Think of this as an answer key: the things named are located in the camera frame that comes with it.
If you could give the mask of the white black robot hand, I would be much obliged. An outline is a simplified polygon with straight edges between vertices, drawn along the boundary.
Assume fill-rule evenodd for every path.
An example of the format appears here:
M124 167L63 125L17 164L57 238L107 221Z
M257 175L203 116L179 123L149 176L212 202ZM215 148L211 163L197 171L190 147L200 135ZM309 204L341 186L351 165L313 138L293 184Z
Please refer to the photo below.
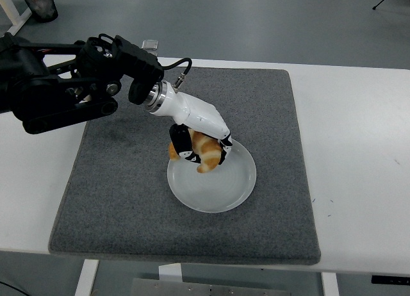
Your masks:
M177 93L169 83L163 83L150 92L145 108L153 115L174 119L168 146L171 160L184 158L198 163L197 171L206 173L222 164L230 153L230 130L212 104Z

